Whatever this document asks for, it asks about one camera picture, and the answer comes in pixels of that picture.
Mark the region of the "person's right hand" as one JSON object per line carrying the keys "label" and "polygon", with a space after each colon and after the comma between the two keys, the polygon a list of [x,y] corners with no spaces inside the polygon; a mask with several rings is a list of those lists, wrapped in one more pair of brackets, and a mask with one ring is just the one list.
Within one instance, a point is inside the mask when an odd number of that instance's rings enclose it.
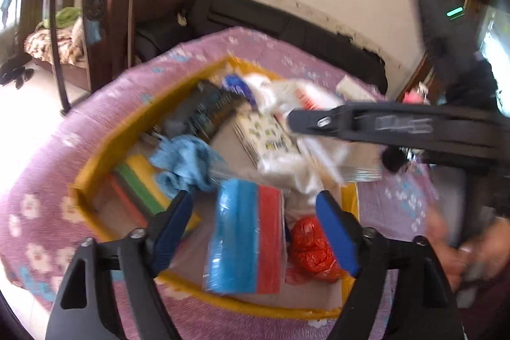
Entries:
{"label": "person's right hand", "polygon": [[497,276],[509,262],[509,220],[496,218],[481,236],[465,242],[459,249],[446,244],[448,229],[441,213],[430,207],[426,216],[426,236],[442,265],[452,291],[461,285],[468,267],[481,263],[483,278]]}

